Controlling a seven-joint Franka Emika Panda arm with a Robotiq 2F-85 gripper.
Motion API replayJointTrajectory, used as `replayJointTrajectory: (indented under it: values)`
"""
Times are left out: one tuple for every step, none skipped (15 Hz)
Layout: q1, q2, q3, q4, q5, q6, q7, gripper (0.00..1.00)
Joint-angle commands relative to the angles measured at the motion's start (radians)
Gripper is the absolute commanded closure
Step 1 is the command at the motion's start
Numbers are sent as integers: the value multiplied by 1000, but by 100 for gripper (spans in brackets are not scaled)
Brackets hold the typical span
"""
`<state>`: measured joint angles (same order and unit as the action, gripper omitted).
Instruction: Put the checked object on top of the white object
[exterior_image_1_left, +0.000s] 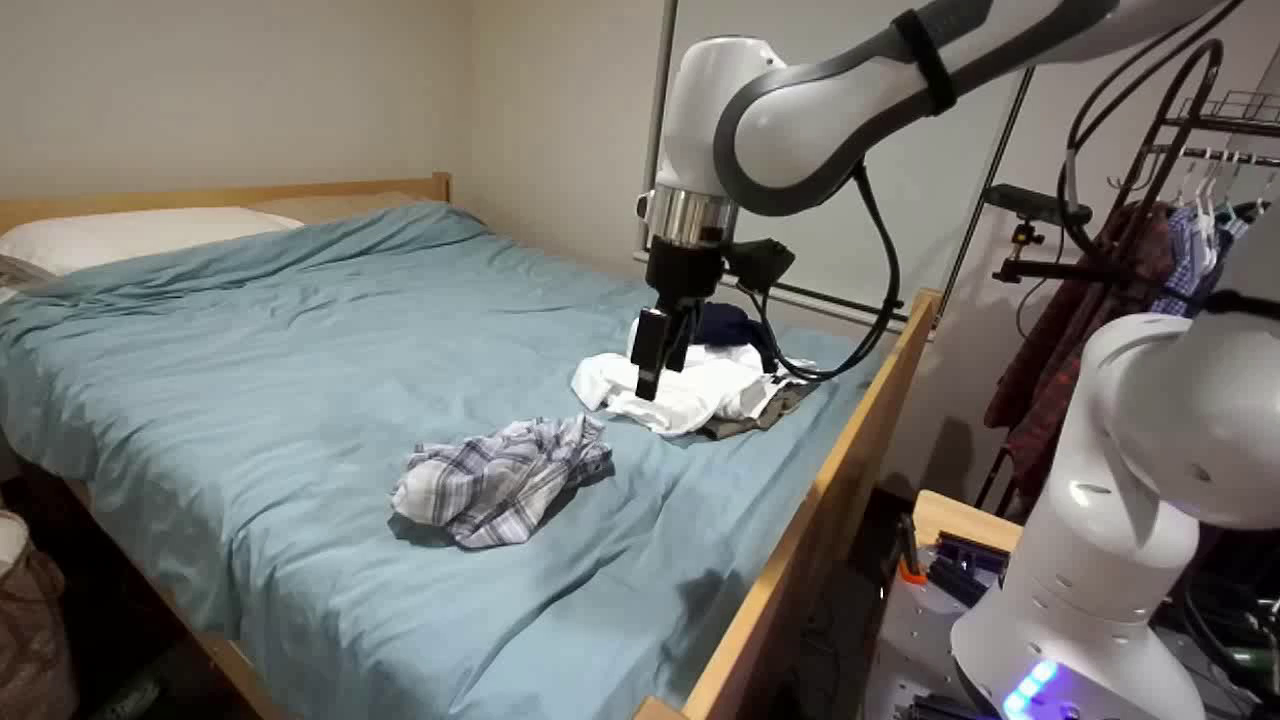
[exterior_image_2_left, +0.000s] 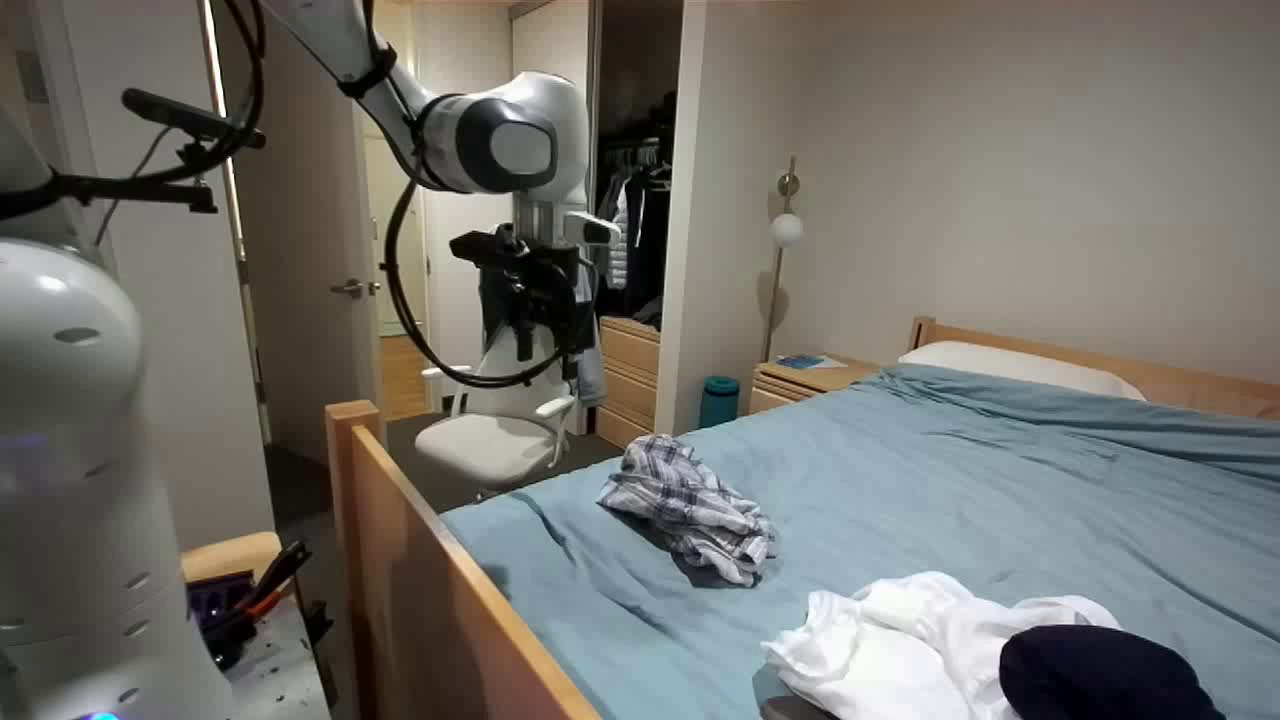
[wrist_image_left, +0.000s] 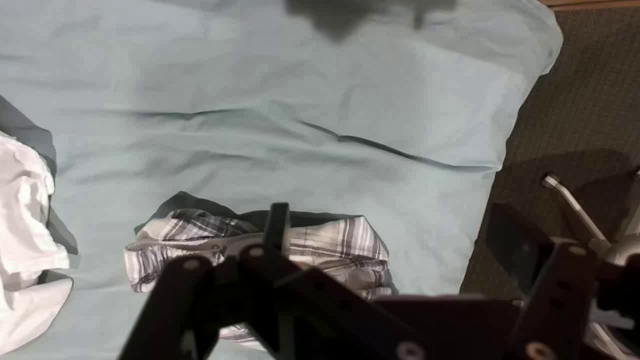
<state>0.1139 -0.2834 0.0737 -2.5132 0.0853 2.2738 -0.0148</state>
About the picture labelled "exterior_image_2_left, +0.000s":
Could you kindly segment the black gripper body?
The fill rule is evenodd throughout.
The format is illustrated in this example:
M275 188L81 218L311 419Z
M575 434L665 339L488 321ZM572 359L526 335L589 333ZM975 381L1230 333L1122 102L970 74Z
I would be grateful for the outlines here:
M536 248L500 223L456 236L446 253L479 270L485 344L512 333L520 359L533 358L533 329L549 329L563 358L590 344L590 309L575 298L572 248Z

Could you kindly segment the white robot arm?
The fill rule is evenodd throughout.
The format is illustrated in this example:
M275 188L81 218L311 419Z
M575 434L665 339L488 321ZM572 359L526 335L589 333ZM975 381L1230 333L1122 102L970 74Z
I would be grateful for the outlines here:
M549 218L583 185L583 102L551 74L488 94L410 79L373 33L373 0L244 0L281 20L369 111L416 188L508 197ZM142 329L67 210L202 214L202 171L253 146L246 111L178 163L67 177L4 137L0 236L0 619L4 720L237 720L237 691L188 607L166 489L155 477Z

